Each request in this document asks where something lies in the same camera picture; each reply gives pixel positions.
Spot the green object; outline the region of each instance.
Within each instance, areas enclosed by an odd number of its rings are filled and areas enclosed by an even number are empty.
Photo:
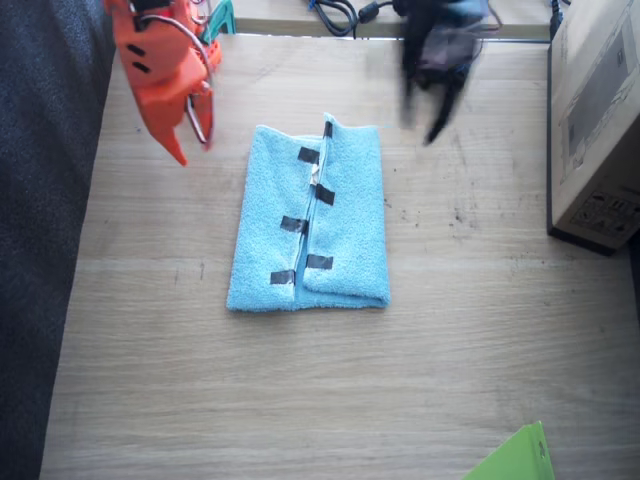
[[[525,425],[464,480],[555,480],[542,422]]]
[[[205,28],[200,40],[207,45],[211,45],[224,27],[224,33],[236,33],[236,17],[233,14],[233,3],[231,0],[220,0],[218,6],[209,18],[207,28]]]

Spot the cable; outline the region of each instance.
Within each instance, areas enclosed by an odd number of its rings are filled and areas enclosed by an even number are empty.
[[[162,23],[166,23],[168,25],[171,25],[171,26],[177,28],[178,30],[180,30],[184,35],[189,37],[189,39],[191,40],[191,43],[193,43],[193,45],[196,47],[196,49],[198,50],[200,55],[202,55],[202,60],[203,60],[204,66],[207,69],[207,76],[209,77],[209,85],[211,87],[213,87],[213,69],[209,65],[207,52],[204,49],[204,46],[202,45],[200,40],[198,40],[198,37],[196,37],[191,32],[191,30],[189,30],[187,27],[185,27],[184,25],[182,25],[180,22],[178,22],[177,20],[175,20],[173,18],[162,17],[160,15],[142,15],[140,17],[140,21],[141,22],[150,21],[150,20],[156,20],[158,22],[162,22]],[[211,137],[213,135],[213,129],[209,130],[209,134],[207,136],[204,135],[204,133],[202,132],[202,127],[200,125],[200,122],[198,121],[197,117],[195,116],[195,114],[193,112],[193,107],[190,105],[190,103],[191,103],[191,101],[187,100],[187,113],[189,114],[189,120],[191,121],[191,124],[193,125],[193,129],[196,132],[196,136],[198,137],[198,141],[200,143],[205,144],[205,145],[209,145],[211,143]],[[211,95],[211,111],[213,111],[213,95]]]
[[[201,5],[202,2],[204,2],[204,0],[191,0],[191,3],[193,3],[196,6]],[[200,17],[199,15],[198,17],[194,17],[193,15],[191,15],[191,20],[193,20],[193,23],[195,23],[196,25],[204,25],[205,23],[209,22],[211,15],[213,15],[211,0],[207,0],[207,10],[208,10],[207,15],[205,15],[204,17]]]
[[[556,36],[556,32],[558,31],[558,28],[560,28],[560,24],[562,23],[562,19],[564,18],[562,15],[562,10],[560,10],[558,0],[551,0],[551,11],[553,13],[551,15],[551,22],[549,22],[549,36],[553,41],[553,37]]]
[[[361,8],[359,12],[356,12],[356,9],[349,0],[311,0],[309,5],[318,12],[320,20],[322,20],[322,23],[324,23],[324,26],[327,27],[327,30],[329,30],[332,35],[336,37],[346,37],[352,34],[355,39],[358,25],[371,22],[378,16],[382,7],[392,6],[393,1],[378,3],[374,0]],[[347,25],[340,26],[331,20],[325,13],[323,7],[333,8],[344,14],[344,16],[347,17]]]
[[[485,32],[498,32],[502,29],[502,27],[504,26],[504,23],[502,23],[502,19],[500,18],[500,15],[498,15],[498,12],[496,12],[494,10],[494,8],[491,6],[491,4],[489,2],[487,2],[487,6],[489,7],[489,11],[491,12],[491,15],[493,16],[493,18],[496,19],[496,23],[498,25],[494,26],[486,26],[484,28]]]
[[[329,30],[332,35],[336,37],[346,37],[350,33],[353,33],[353,38],[356,38],[356,27],[359,22],[358,13],[349,0],[315,0],[311,5],[316,12],[318,12],[320,20],[322,20],[322,23],[324,23],[324,26],[327,27],[327,30]],[[322,6],[342,12],[347,17],[347,26],[341,27],[337,25],[327,17]]]

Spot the light blue towel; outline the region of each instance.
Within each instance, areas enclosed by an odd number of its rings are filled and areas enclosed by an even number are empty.
[[[383,202],[375,127],[328,114],[322,137],[257,127],[227,307],[389,305]]]

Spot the black tape strip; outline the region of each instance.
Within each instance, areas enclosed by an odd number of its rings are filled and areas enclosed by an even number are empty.
[[[138,13],[171,6],[171,0],[131,0],[131,3]]]
[[[131,65],[133,65],[138,70],[140,70],[140,71],[142,71],[144,73],[149,73],[151,71],[151,69],[149,67],[147,67],[144,63],[133,62]]]
[[[138,47],[137,45],[132,45],[131,43],[129,43],[127,45],[127,50],[129,50],[130,52],[135,53],[139,57],[144,57],[147,54],[147,52],[142,50],[140,47]]]
[[[271,285],[287,285],[296,283],[296,271],[271,272]]]
[[[327,205],[333,205],[335,199],[335,192],[327,190],[321,184],[316,185],[316,198]]]
[[[303,235],[307,233],[307,228],[309,226],[309,222],[306,220],[302,220],[300,218],[291,218],[284,216],[282,217],[282,223],[280,223],[280,228],[283,230],[287,230],[289,232],[299,232]]]
[[[302,147],[300,148],[300,153],[298,153],[298,160],[317,164],[318,162],[320,162],[320,152],[311,150],[310,148]]]
[[[320,255],[307,255],[307,268],[320,268],[331,270],[333,268],[333,257],[321,257]]]

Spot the green paper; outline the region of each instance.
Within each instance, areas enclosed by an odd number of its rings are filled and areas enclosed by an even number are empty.
[[[542,422],[525,425],[464,480],[555,480]]]

